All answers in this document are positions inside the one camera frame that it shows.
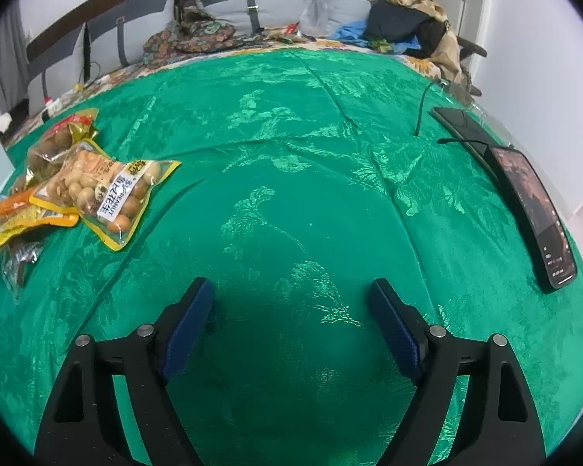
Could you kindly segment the small clear dark packet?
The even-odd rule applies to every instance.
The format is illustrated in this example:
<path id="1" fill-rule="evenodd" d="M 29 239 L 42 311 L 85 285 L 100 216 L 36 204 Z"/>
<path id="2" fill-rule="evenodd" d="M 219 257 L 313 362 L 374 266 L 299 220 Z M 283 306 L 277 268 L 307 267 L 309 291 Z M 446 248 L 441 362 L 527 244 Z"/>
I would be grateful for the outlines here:
<path id="1" fill-rule="evenodd" d="M 1 276 L 14 301 L 19 297 L 44 249 L 40 238 L 17 237 L 7 244 L 3 252 Z"/>

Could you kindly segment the black smartphone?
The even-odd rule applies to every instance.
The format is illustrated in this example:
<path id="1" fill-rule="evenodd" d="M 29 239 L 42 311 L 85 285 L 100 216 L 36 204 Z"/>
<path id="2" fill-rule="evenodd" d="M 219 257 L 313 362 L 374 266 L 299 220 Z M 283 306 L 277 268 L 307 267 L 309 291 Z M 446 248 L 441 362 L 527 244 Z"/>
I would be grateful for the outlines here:
<path id="1" fill-rule="evenodd" d="M 541 287 L 567 287 L 577 265 L 564 224 L 533 165 L 520 150 L 497 145 L 487 147 L 484 160 L 513 209 Z"/>

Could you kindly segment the orange yellow snack packet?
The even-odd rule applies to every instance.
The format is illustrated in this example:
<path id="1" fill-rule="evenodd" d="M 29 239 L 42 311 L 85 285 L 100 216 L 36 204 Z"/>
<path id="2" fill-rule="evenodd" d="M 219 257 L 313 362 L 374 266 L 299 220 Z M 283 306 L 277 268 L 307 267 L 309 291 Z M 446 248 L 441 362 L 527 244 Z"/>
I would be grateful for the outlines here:
<path id="1" fill-rule="evenodd" d="M 42 226 L 72 227 L 77 214 L 60 214 L 30 202 L 35 188 L 10 195 L 0 200 L 0 248 L 29 230 Z"/>

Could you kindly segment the quail egg snack packet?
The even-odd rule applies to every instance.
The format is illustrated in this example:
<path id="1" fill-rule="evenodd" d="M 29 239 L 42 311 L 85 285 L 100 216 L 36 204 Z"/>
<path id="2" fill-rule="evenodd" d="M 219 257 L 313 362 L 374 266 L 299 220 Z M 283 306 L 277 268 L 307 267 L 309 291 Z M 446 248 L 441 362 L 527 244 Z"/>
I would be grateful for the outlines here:
<path id="1" fill-rule="evenodd" d="M 121 162 L 85 139 L 68 151 L 58 172 L 34 188 L 30 202 L 77 215 L 111 250 L 133 237 L 152 191 L 180 167 L 175 160 Z"/>

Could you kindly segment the brown nut snack packet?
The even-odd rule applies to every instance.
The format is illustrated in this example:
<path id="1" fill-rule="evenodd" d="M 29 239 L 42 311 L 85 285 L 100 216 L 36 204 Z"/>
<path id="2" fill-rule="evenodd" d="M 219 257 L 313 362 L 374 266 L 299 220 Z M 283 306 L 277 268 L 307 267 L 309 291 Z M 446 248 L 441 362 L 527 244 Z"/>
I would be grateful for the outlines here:
<path id="1" fill-rule="evenodd" d="M 96 136 L 98 130 L 94 122 L 98 114 L 97 108 L 86 108 L 64 117 L 47 129 L 27 151 L 24 171 L 14 181 L 9 193 L 19 194 L 55 175 L 74 144 Z"/>

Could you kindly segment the black tablet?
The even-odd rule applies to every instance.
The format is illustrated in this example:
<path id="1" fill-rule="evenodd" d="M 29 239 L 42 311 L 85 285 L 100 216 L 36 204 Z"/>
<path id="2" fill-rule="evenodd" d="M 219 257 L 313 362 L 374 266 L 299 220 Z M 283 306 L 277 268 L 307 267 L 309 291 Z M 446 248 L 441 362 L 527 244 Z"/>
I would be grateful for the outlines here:
<path id="1" fill-rule="evenodd" d="M 438 144 L 458 143 L 462 145 L 487 171 L 497 178 L 497 165 L 493 160 L 487 160 L 489 148 L 497 146 L 498 142 L 466 111 L 457 108 L 434 107 L 431 115 L 449 135 L 439 138 Z"/>

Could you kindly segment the green tablecloth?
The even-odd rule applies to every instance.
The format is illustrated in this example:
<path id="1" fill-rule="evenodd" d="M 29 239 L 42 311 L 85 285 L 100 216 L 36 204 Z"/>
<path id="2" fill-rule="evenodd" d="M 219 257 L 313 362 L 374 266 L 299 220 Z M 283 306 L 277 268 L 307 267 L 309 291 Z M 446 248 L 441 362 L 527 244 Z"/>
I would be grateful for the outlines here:
<path id="1" fill-rule="evenodd" d="M 540 288 L 495 183 L 400 63 L 286 49 L 191 63 L 94 97 L 99 146 L 181 163 L 130 242 L 55 230 L 14 301 L 1 276 L 0 414 L 27 448 L 70 343 L 157 319 L 192 280 L 213 320 L 168 387 L 208 465 L 373 465 L 414 388 L 367 308 L 389 280 L 463 338 L 504 334 L 546 448 L 583 407 L 583 273 Z"/>

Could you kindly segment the grey sofa cushion left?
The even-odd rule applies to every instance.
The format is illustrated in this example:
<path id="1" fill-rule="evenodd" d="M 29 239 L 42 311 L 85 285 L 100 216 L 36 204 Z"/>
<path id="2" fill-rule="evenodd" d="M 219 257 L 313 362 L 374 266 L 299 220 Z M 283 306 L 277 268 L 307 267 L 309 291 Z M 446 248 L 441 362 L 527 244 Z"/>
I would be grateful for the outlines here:
<path id="1" fill-rule="evenodd" d="M 71 31 L 29 65 L 28 114 L 40 114 L 47 99 L 74 88 L 84 71 L 86 25 Z"/>

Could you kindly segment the grey sofa cushion middle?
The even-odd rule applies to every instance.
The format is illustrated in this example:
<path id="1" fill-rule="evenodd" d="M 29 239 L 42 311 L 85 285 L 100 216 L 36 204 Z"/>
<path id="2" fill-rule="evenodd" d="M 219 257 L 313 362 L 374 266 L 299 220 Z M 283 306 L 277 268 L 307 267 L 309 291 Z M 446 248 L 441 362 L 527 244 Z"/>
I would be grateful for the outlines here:
<path id="1" fill-rule="evenodd" d="M 124 0 L 87 22 L 92 74 L 139 63 L 144 44 L 175 19 L 176 0 Z"/>

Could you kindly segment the dark patterned cloth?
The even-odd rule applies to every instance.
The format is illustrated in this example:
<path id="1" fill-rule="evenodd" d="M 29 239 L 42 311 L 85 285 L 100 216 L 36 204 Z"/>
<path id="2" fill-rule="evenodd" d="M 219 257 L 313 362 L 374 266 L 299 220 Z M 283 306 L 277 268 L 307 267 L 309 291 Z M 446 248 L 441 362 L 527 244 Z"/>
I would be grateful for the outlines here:
<path id="1" fill-rule="evenodd" d="M 143 63 L 147 68 L 161 68 L 195 56 L 235 49 L 241 44 L 231 24 L 188 6 L 180 21 L 171 21 L 164 30 L 147 39 Z"/>

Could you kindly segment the black bag with scarf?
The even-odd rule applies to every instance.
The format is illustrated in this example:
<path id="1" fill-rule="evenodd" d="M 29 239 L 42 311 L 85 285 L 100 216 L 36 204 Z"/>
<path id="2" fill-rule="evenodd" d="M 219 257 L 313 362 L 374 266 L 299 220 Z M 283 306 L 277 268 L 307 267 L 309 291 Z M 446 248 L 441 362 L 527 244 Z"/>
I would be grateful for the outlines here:
<path id="1" fill-rule="evenodd" d="M 435 0 L 375 1 L 361 39 L 377 53 L 395 54 L 425 78 L 452 81 L 474 97 L 481 95 L 462 62 L 487 51 L 457 35 Z"/>

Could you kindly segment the clear plastic bag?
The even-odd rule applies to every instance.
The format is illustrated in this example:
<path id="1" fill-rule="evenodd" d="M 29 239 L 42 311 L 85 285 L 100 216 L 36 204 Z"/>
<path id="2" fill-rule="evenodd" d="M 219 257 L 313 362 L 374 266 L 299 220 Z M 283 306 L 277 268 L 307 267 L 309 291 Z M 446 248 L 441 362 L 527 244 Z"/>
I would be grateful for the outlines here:
<path id="1" fill-rule="evenodd" d="M 336 0 L 305 0 L 299 18 L 299 30 L 305 37 L 325 38 L 335 29 L 332 22 Z"/>

